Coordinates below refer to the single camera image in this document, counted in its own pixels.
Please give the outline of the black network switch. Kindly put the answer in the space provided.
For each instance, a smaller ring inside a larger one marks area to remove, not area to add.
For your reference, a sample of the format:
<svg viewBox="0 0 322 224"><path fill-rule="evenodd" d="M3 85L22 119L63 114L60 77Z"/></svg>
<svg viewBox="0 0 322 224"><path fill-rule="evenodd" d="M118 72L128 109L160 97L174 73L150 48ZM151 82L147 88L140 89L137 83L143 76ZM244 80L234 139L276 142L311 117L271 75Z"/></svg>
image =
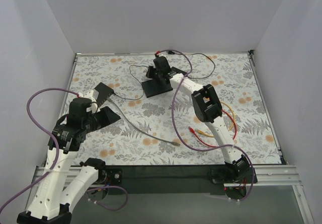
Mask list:
<svg viewBox="0 0 322 224"><path fill-rule="evenodd" d="M100 82L93 91L93 98L100 108L114 94L114 90L106 84Z"/></svg>
<svg viewBox="0 0 322 224"><path fill-rule="evenodd" d="M154 97L173 90L170 84L155 79L144 81L141 84L147 98Z"/></svg>

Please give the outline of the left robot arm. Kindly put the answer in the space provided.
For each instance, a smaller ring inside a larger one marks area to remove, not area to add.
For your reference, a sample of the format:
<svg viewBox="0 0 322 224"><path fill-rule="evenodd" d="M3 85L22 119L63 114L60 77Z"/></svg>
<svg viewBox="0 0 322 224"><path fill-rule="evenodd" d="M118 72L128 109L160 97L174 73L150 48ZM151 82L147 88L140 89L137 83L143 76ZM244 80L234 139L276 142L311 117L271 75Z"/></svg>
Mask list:
<svg viewBox="0 0 322 224"><path fill-rule="evenodd" d="M75 98L65 117L51 133L47 160L39 187L27 210L19 213L17 223L70 223L72 211L91 184L103 177L105 162L88 159L78 176L65 187L72 162L88 133L109 126L120 116L109 107L99 109L88 98Z"/></svg>

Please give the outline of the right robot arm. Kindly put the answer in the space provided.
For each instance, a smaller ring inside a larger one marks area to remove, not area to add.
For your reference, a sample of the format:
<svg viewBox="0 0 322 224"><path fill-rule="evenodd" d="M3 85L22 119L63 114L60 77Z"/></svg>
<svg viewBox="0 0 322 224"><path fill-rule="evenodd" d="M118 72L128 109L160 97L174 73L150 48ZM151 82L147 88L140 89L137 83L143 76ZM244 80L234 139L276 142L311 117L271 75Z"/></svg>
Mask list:
<svg viewBox="0 0 322 224"><path fill-rule="evenodd" d="M220 182L255 182L255 170L247 154L233 142L222 114L222 104L214 87L201 85L188 78L188 74L178 68L171 67L164 56L155 55L154 66L149 66L142 83L147 98L167 93L175 89L191 98L194 113L199 121L206 124L212 132L216 146L204 149L204 152L221 149L224 158L224 169L217 171L215 178Z"/></svg>

